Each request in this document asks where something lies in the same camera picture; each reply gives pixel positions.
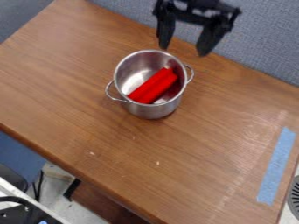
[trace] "gray carpet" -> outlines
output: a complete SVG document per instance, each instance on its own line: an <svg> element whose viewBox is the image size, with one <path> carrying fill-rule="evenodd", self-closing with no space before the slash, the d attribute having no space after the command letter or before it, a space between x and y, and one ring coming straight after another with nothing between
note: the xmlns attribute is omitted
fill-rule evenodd
<svg viewBox="0 0 299 224"><path fill-rule="evenodd" d="M52 0L0 0L0 43L48 6Z"/></svg>

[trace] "wooden table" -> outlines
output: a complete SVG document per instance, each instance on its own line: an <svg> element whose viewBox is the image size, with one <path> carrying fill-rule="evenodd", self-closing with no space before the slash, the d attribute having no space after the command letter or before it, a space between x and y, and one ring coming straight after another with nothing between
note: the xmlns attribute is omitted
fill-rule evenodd
<svg viewBox="0 0 299 224"><path fill-rule="evenodd" d="M129 115L104 94L117 62L157 49L154 29L85 1L56 0L0 45L0 128L152 223L275 223L257 190L281 127L299 133L299 88L177 38L196 77L176 112Z"/></svg>

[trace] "gray wall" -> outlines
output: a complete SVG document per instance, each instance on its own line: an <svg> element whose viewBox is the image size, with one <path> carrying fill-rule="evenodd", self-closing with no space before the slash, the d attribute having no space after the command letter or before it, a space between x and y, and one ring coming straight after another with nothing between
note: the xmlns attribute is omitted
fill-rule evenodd
<svg viewBox="0 0 299 224"><path fill-rule="evenodd" d="M89 0L134 21L156 26L154 0ZM225 0L240 7L234 29L214 53L299 86L299 0ZM201 28L176 26L174 35L194 43Z"/></svg>

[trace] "stainless steel pot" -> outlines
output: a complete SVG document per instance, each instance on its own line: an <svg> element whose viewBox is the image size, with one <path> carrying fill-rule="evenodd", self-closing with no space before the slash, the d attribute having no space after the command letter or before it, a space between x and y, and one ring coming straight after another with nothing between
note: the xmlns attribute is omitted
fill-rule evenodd
<svg viewBox="0 0 299 224"><path fill-rule="evenodd" d="M148 80L148 78L162 68L170 67L178 80L170 89L162 94L153 104L142 104L132 101L126 95ZM188 79L185 67L190 70ZM178 106L182 91L192 80L193 71L169 53L156 50L133 52L118 62L114 70L114 78L106 84L106 96L110 100L121 102L126 111L134 116L145 119L157 119L169 115ZM109 87L114 84L120 93L120 99L109 93Z"/></svg>

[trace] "blue tape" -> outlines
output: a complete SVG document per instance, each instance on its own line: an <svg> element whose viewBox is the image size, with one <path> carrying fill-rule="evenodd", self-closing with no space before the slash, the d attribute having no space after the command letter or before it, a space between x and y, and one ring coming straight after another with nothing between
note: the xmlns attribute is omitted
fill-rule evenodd
<svg viewBox="0 0 299 224"><path fill-rule="evenodd" d="M269 206L273 204L293 143L295 133L288 128L283 128L256 196L256 201L267 203Z"/></svg>

